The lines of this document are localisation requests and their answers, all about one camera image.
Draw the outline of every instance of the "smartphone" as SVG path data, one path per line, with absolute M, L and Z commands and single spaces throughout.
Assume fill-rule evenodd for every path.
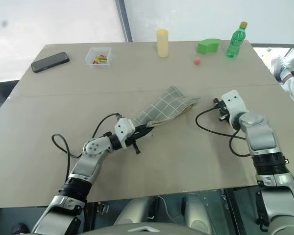
M 70 59 L 68 58 L 68 55 L 65 52 L 60 52 L 45 59 L 33 62 L 31 64 L 31 69 L 33 72 L 41 72 L 69 61 Z

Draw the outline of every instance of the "towel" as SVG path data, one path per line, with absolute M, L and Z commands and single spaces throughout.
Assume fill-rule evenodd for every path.
M 147 127 L 165 124 L 190 110 L 198 99 L 186 98 L 178 88 L 171 86 L 134 118 L 134 124 L 146 124 Z

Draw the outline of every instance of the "table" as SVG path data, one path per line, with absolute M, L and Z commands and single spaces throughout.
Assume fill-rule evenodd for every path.
M 196 127 L 194 118 L 213 105 L 214 97 L 236 89 L 247 108 L 269 117 L 294 174 L 294 103 L 244 42 L 236 59 L 225 56 L 228 41 L 216 54 L 193 60 L 197 42 L 170 42 L 169 56 L 156 54 L 156 43 L 47 45 L 36 59 L 65 51 L 70 62 L 33 73 L 29 68 L 0 109 L 0 207 L 48 205 L 64 183 L 66 155 L 51 142 L 62 134 L 73 154 L 79 154 L 98 122 L 120 112 L 131 118 L 167 87 L 187 97 L 200 96 L 198 105 L 139 139 L 132 147 L 109 156 L 88 201 L 142 197 L 166 193 L 242 187 L 256 184 L 251 158 L 238 158 L 229 138 Z M 90 47 L 111 47 L 112 66 L 92 69 L 85 63 Z M 99 132 L 113 130 L 116 120 Z M 210 129 L 232 134 L 216 111 L 202 116 Z M 241 140 L 234 148 L 247 152 Z M 71 160 L 71 168 L 76 160 Z

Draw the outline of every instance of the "green block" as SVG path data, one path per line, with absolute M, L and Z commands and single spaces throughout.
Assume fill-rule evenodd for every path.
M 206 54 L 206 53 L 216 53 L 221 40 L 216 38 L 205 39 L 198 43 L 197 53 Z

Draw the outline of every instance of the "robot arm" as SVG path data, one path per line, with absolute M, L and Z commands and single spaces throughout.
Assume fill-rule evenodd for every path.
M 40 235 L 76 234 L 87 195 L 95 182 L 103 161 L 113 151 L 126 149 L 133 145 L 136 153 L 139 149 L 135 140 L 146 135 L 152 128 L 134 127 L 132 121 L 120 118 L 115 125 L 115 134 L 106 133 L 100 138 L 92 138 L 83 147 L 83 153 L 58 195 L 53 200 L 34 226 L 32 233 Z
M 250 155 L 256 168 L 257 222 L 269 226 L 270 234 L 294 234 L 294 178 L 286 167 L 277 137 L 268 119 L 251 114 L 237 91 L 230 91 L 218 101 L 218 109 L 230 125 L 246 135 Z

